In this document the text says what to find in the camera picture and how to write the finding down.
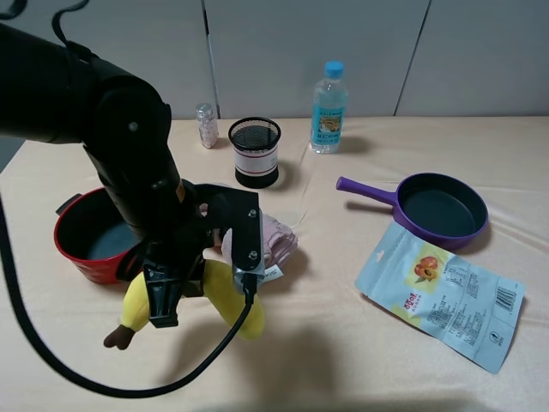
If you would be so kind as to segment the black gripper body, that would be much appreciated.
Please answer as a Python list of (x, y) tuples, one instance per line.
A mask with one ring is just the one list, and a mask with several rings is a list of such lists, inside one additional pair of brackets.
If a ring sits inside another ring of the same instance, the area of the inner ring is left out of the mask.
[(225, 198), (232, 189), (224, 185), (191, 182), (183, 182), (180, 187), (185, 189), (183, 211), (163, 237), (144, 237), (124, 254), (116, 269), (119, 281), (134, 280), (148, 259), (178, 270), (177, 278), (183, 297), (203, 295), (203, 251), (218, 242), (219, 237), (228, 230), (228, 226), (213, 227), (203, 221), (208, 215), (211, 201)]

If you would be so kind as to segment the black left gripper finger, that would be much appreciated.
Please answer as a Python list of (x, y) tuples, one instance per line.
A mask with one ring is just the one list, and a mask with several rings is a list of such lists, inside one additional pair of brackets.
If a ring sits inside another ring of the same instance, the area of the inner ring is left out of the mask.
[(180, 268), (145, 264), (143, 275), (148, 294), (149, 321), (155, 328), (178, 326), (177, 306), (189, 275)]

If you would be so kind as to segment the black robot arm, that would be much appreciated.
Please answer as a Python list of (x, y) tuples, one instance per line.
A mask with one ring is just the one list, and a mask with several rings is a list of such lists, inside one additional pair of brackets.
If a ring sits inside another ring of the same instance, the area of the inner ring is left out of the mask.
[(147, 82), (77, 44), (1, 28), (1, 132), (80, 143), (141, 241), (153, 325), (177, 324), (183, 286), (202, 255), (199, 206), (225, 188), (179, 176), (167, 139), (170, 107)]

